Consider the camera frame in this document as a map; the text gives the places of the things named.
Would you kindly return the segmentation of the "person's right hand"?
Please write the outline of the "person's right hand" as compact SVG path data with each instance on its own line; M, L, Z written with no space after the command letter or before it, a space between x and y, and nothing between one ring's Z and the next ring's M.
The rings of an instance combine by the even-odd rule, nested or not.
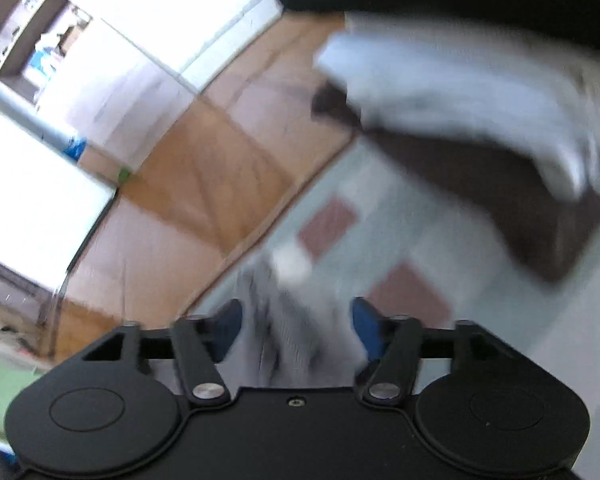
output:
M366 127L529 157L558 200L600 196L600 53L441 16L349 13L314 66Z

